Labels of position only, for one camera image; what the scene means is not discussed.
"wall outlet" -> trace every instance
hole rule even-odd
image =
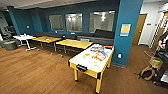
[[[118,58],[121,58],[121,54],[118,54]]]
[[[28,25],[26,26],[27,28],[30,28]]]

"window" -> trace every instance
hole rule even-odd
[[[82,32],[82,13],[66,14],[65,17],[67,31]]]
[[[90,13],[89,32],[96,29],[112,31],[115,11],[92,12]]]
[[[51,15],[49,16],[49,19],[51,24],[51,30],[63,30],[61,15]]]

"wooden door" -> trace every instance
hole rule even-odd
[[[166,19],[168,19],[168,12],[164,13],[164,16],[167,16]],[[159,24],[159,27],[158,27],[158,31],[156,31],[156,34],[154,36],[154,42],[153,42],[153,45],[152,45],[152,50],[155,51],[157,49],[157,46],[158,46],[158,39],[159,37],[163,34],[164,32],[164,29],[163,27],[160,27],[161,23]]]
[[[136,26],[136,30],[135,30],[135,34],[134,34],[132,44],[136,44],[136,45],[138,44],[145,19],[146,19],[146,14],[140,14],[139,15],[139,19],[138,19],[138,22],[137,22],[137,26]]]

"poster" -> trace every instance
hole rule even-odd
[[[131,24],[122,24],[120,36],[128,36]]]

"white wall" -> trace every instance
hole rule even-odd
[[[147,16],[138,44],[145,44],[148,46],[151,45],[152,38],[155,34],[155,29],[157,27],[157,23],[159,20],[158,18],[159,8],[165,3],[166,2],[144,3],[142,5],[140,14],[147,14]]]
[[[3,41],[3,38],[2,38],[2,36],[1,36],[1,34],[0,34],[0,41]]]
[[[5,32],[5,30],[3,29],[5,26],[8,26],[8,24],[6,22],[6,19],[4,17],[3,12],[0,11],[0,29],[1,29],[1,31],[2,31],[3,34],[7,34]]]

